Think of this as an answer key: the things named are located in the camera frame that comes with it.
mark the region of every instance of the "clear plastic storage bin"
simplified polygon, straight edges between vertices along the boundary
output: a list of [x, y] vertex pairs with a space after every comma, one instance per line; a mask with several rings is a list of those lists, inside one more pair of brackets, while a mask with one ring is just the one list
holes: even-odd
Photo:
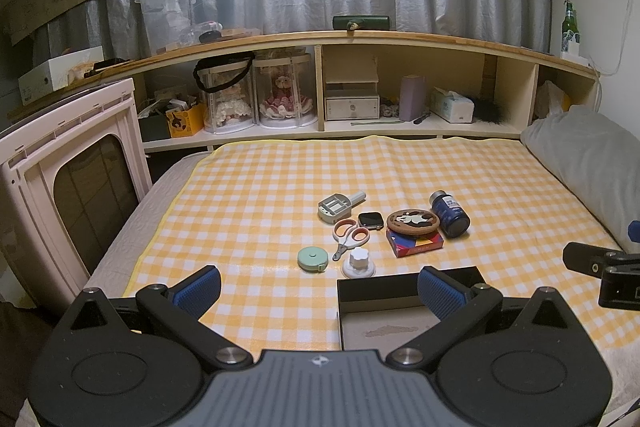
[[[217, 87], [231, 82], [249, 64], [249, 60], [233, 62], [198, 72], [205, 87]], [[251, 68], [235, 85], [209, 93], [201, 91], [204, 108], [204, 128], [215, 134], [240, 131], [255, 124]]]
[[262, 0], [135, 0], [151, 54], [262, 33]]
[[260, 126], [292, 128], [314, 123], [318, 117], [311, 55], [304, 49], [280, 49], [258, 57], [254, 81]]

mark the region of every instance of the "red and blue box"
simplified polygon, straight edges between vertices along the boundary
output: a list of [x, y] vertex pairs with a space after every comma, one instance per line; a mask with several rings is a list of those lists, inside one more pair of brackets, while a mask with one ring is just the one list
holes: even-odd
[[437, 250], [444, 245], [444, 239], [437, 230], [428, 235], [412, 236], [386, 229], [386, 238], [396, 257]]

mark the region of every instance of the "black fluffy object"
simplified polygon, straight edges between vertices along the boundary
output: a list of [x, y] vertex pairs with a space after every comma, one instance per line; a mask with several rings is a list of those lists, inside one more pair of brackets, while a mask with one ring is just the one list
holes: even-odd
[[484, 98], [467, 97], [474, 103], [474, 118], [490, 123], [502, 123], [502, 108], [494, 100]]

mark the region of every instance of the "round wooden coaster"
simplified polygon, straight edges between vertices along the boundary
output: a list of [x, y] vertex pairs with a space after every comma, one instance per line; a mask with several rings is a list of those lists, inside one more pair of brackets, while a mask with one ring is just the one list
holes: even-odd
[[386, 225], [389, 230], [403, 235], [427, 235], [438, 229], [440, 220], [430, 210], [408, 208], [389, 214]]

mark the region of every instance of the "green beer bottle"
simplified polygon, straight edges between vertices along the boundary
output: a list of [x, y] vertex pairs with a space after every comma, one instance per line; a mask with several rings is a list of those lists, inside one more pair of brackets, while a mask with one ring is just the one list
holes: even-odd
[[580, 32], [578, 31], [578, 23], [575, 19], [574, 4], [571, 1], [564, 1], [566, 11], [564, 21], [562, 22], [562, 51], [569, 51], [569, 42], [577, 42], [580, 44]]

